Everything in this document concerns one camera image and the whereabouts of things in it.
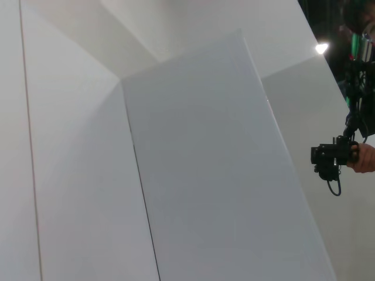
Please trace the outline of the person's hand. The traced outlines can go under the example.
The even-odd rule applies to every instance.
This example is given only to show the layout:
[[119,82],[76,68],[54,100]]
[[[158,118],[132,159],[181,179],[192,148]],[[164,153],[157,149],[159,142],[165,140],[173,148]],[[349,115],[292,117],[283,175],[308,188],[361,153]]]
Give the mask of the person's hand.
[[366,143],[360,143],[352,146],[351,150],[357,152],[358,160],[356,163],[347,162],[347,167],[352,168],[356,173],[374,172],[374,147]]

